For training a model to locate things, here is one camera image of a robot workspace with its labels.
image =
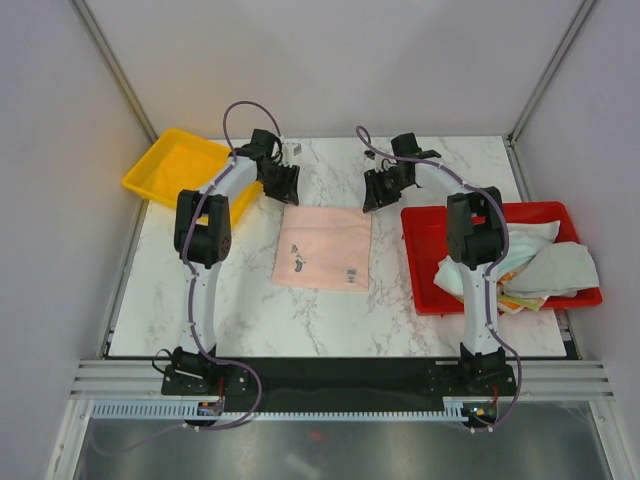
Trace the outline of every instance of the pink towel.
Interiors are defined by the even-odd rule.
[[[357,208],[287,206],[271,280],[290,287],[367,291],[370,246],[371,215]]]

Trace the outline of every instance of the marble surface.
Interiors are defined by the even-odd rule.
[[[302,139],[301,205],[361,207],[363,157],[357,139]],[[388,138],[374,143],[389,151]],[[468,181],[497,186],[503,200],[519,201],[499,137],[421,138]],[[395,205],[373,214],[369,291],[331,292],[271,283],[283,205],[263,195],[233,237],[216,296],[219,355],[457,356],[462,315],[418,316],[413,305],[400,211],[440,205],[445,197],[412,187]],[[154,355],[176,346],[182,328],[184,278],[173,249],[174,212],[151,203],[119,312],[110,354]],[[500,318],[503,338],[521,355],[564,356],[552,311]]]

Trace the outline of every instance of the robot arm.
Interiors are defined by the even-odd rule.
[[[420,159],[439,158],[433,150],[423,152],[413,133],[391,141],[394,156]],[[365,152],[369,158],[373,152]],[[478,192],[470,192],[451,175],[433,165],[398,162],[387,169],[365,172],[366,196],[363,211],[372,211],[397,202],[402,190],[416,185],[447,196],[447,248],[457,263],[464,292],[465,328],[460,345],[460,367],[470,384],[492,375],[504,375],[505,352],[492,329],[498,333],[497,270],[489,271],[505,246],[500,219],[493,207]],[[500,192],[484,189],[502,208]],[[484,222],[474,218],[484,218]]]
[[[274,155],[276,145],[279,152]],[[165,389],[167,385],[163,384],[163,393],[165,390],[177,392],[176,394],[202,393],[188,390],[190,385],[184,381],[185,375],[204,379],[206,384],[211,373],[212,365],[199,352],[192,332],[195,331],[203,349],[215,356],[213,312],[218,275],[222,261],[227,258],[231,249],[230,206],[255,181],[263,184],[264,193],[268,197],[294,205],[299,203],[297,184],[300,167],[282,164],[282,149],[282,143],[274,134],[266,130],[254,130],[250,143],[237,148],[237,158],[230,155],[227,164],[215,178],[198,191],[183,190],[178,195],[174,247],[184,261],[183,250],[197,205],[202,196],[215,185],[212,194],[207,195],[204,200],[200,213],[200,216],[207,217],[207,224],[196,225],[188,245],[187,258],[191,267],[186,264],[183,267],[183,312],[187,321],[183,326],[180,346],[172,355],[173,368],[168,369],[165,376],[165,384],[171,384],[171,388]],[[197,281],[191,287],[194,275]],[[191,315],[188,314],[190,307],[193,309]],[[189,318],[193,319],[195,325],[188,321]]]

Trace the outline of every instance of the red tray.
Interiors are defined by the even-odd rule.
[[[556,242],[580,243],[569,213],[560,202],[505,203],[507,222],[547,223],[560,220]],[[420,315],[462,313],[461,302],[433,283],[438,262],[447,256],[447,209],[407,207],[402,210],[402,228],[407,245],[411,286],[416,311]],[[599,288],[581,290],[573,298],[549,297],[542,308],[569,309],[602,303]]]

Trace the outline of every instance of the gray wall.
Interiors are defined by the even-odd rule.
[[[510,131],[579,0],[88,0],[158,132]],[[233,133],[263,117],[234,112]]]
[[[42,478],[93,356],[146,141],[66,1],[0,4],[1,477]]]
[[[601,358],[640,454],[640,2],[602,0],[520,149],[539,198],[564,202],[603,284],[574,312],[582,351]]]

